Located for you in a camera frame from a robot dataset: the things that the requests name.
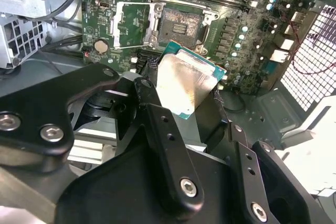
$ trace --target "electronic component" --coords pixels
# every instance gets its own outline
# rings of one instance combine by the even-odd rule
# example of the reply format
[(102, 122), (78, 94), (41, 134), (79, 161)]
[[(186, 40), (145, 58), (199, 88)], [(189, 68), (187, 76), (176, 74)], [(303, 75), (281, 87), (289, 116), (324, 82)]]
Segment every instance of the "electronic component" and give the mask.
[(275, 44), (269, 44), (263, 50), (262, 55), (266, 56), (271, 61), (283, 63), (287, 60), (289, 52), (279, 49)]
[(95, 42), (95, 50), (100, 54), (104, 54), (109, 50), (109, 44), (105, 40), (99, 39)]
[(184, 47), (195, 47), (202, 20), (203, 17), (198, 14), (164, 8), (157, 41), (167, 44), (173, 40)]
[(274, 38), (274, 43), (283, 50), (290, 50), (294, 44), (293, 36), (277, 34)]

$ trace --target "cable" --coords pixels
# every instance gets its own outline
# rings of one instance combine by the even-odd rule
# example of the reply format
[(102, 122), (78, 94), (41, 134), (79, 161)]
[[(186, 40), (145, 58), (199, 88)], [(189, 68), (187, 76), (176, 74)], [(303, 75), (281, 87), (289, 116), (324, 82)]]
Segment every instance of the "cable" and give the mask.
[(58, 14), (64, 12), (65, 9), (68, 8), (73, 1), (74, 0), (65, 0), (65, 2), (61, 6), (59, 6), (56, 10), (52, 11), (50, 14), (46, 16), (42, 16), (38, 18), (27, 18), (27, 19), (33, 22), (46, 21), (46, 20), (52, 19), (56, 17)]
[(78, 4), (76, 6), (76, 10), (74, 12), (74, 14), (66, 21), (67, 23), (71, 22), (77, 15), (78, 11), (79, 11), (79, 8), (81, 7), (82, 5), (82, 0), (78, 0)]
[(61, 70), (59, 70), (58, 67), (56, 67), (56, 65), (44, 54), (44, 52), (42, 52), (41, 50), (40, 54), (55, 68), (55, 70), (59, 73), (59, 74), (63, 74)]
[[(58, 20), (58, 19), (54, 19), (54, 20), (57, 22), (57, 25), (60, 26), (60, 27), (68, 28), (72, 31), (75, 31), (75, 32), (79, 33), (79, 34), (81, 34), (83, 32), (82, 28), (71, 25), (71, 24), (68, 24), (66, 21)], [(52, 20), (46, 20), (45, 22), (51, 25), (53, 21)]]
[(293, 32), (294, 32), (295, 39), (296, 39), (297, 44), (298, 44), (297, 47), (296, 47), (296, 49), (295, 49), (295, 50), (293, 51), (293, 53), (292, 53), (292, 60), (291, 60), (292, 65), (293, 65), (293, 68), (295, 69), (296, 72), (299, 72), (300, 74), (303, 74), (303, 75), (308, 75), (308, 76), (310, 76), (310, 75), (313, 75), (313, 74), (324, 73), (324, 72), (326, 72), (327, 70), (329, 70), (329, 69), (331, 69), (331, 68), (333, 68), (333, 67), (336, 66), (336, 62), (334, 62), (334, 63), (331, 63), (328, 67), (326, 67), (326, 68), (324, 68), (324, 69), (322, 69), (322, 70), (319, 70), (319, 71), (317, 71), (317, 72), (302, 72), (302, 71), (300, 71), (300, 70), (295, 66), (295, 54), (299, 51), (299, 48), (301, 47), (302, 42), (301, 42), (300, 39), (299, 39), (299, 36), (298, 36), (298, 33), (297, 33), (296, 29), (294, 29), (294, 25), (293, 25), (292, 21), (289, 21), (289, 24), (290, 24), (290, 27), (292, 28), (292, 30), (293, 30)]
[(66, 46), (72, 46), (75, 44), (80, 44), (83, 42), (83, 37), (81, 35), (79, 36), (73, 36), (70, 38), (62, 39), (54, 43), (50, 43), (45, 45), (44, 47), (41, 48), (41, 51), (48, 51), (51, 49), (57, 49), (60, 47), (66, 47)]
[(224, 110), (226, 110), (226, 111), (228, 111), (228, 112), (230, 112), (230, 113), (240, 113), (240, 112), (245, 111), (245, 109), (246, 109), (246, 103), (245, 103), (244, 99), (240, 96), (239, 93), (236, 93), (236, 94), (237, 94), (237, 96), (238, 96), (238, 99), (239, 99), (240, 102), (241, 102), (241, 108), (240, 108), (240, 109), (237, 109), (237, 110), (233, 110), (233, 109), (229, 109), (229, 108), (227, 108), (227, 107), (225, 107), (225, 106), (223, 105)]

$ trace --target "green circuit board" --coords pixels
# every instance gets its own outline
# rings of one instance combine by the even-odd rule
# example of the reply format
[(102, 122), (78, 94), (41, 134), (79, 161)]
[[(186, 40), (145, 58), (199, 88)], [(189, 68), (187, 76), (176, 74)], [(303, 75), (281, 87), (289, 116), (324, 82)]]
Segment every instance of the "green circuit board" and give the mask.
[[(270, 61), (263, 57), (263, 50), (273, 41), (277, 33), (282, 33), (283, 28), (288, 25), (286, 19), (296, 11), (304, 12), (300, 6), (300, 0), (275, 0), (272, 3), (272, 10), (267, 9), (270, 0), (181, 0), (186, 3), (207, 6), (218, 13), (218, 18), (213, 20), (209, 26), (202, 24), (197, 26), (195, 39), (197, 43), (202, 41), (205, 50), (201, 55), (210, 61), (228, 70), (225, 88), (239, 87), (241, 93), (254, 94), (258, 91), (263, 80), (267, 80), (272, 74), (278, 62)], [(117, 11), (118, 2), (129, 2), (122, 9), (122, 17), (118, 23), (120, 31), (121, 47), (114, 46), (115, 36), (112, 34), (112, 21)], [(160, 43), (159, 48), (144, 45), (146, 30), (149, 27), (149, 3), (150, 0), (83, 0), (82, 3), (82, 25), (83, 45), (88, 48), (85, 59), (92, 62), (104, 63), (116, 71), (129, 71), (135, 68), (132, 57), (139, 55), (156, 54), (160, 55), (165, 43)], [(181, 43), (189, 43), (192, 39), (179, 41), (180, 34), (187, 34), (191, 26), (199, 19), (204, 18), (203, 10), (188, 4), (176, 4), (166, 2), (164, 5), (166, 13), (173, 10), (173, 18), (180, 18), (183, 24), (174, 26), (171, 39)], [(159, 28), (163, 29), (163, 18), (160, 20)], [(270, 32), (269, 25), (277, 24), (275, 33)], [(161, 41), (168, 39), (170, 34), (160, 31)], [(96, 42), (104, 42), (96, 49)]]

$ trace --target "mesh grille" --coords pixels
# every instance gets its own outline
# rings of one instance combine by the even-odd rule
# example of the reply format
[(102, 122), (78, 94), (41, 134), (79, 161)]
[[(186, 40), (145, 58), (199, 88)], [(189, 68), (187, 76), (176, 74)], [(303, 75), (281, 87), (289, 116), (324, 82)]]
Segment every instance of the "mesh grille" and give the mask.
[[(295, 55), (295, 66), (301, 72), (318, 72), (336, 61), (336, 10), (326, 5)], [(313, 102), (329, 96), (336, 88), (336, 67), (323, 73), (305, 75), (292, 64), (281, 82), (307, 111)]]

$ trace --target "silver screw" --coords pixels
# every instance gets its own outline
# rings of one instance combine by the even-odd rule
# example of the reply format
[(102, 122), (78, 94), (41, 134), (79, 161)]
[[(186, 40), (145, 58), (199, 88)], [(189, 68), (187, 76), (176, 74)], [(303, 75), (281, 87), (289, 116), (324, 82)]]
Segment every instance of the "silver screw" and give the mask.
[(64, 137), (64, 132), (58, 126), (48, 125), (42, 128), (40, 136), (49, 142), (58, 142)]
[(235, 128), (237, 131), (242, 132), (242, 128), (239, 127), (237, 124), (234, 125), (234, 128)]
[(191, 198), (196, 196), (197, 188), (190, 179), (183, 178), (181, 179), (180, 184), (181, 184), (182, 191), (186, 194), (186, 196), (191, 197)]
[(257, 203), (252, 203), (251, 205), (252, 211), (255, 214), (255, 216), (261, 221), (266, 222), (267, 221), (267, 215), (263, 208), (259, 206)]
[(156, 9), (158, 12), (160, 12), (160, 11), (162, 11), (162, 6), (161, 6), (161, 5), (156, 5), (155, 9)]
[(271, 149), (268, 147), (268, 145), (263, 144), (263, 148), (265, 149), (266, 152), (271, 152)]
[(19, 128), (21, 120), (15, 115), (2, 114), (0, 115), (0, 130), (1, 131), (13, 131)]
[(53, 29), (57, 29), (57, 21), (51, 21), (51, 26), (53, 27)]

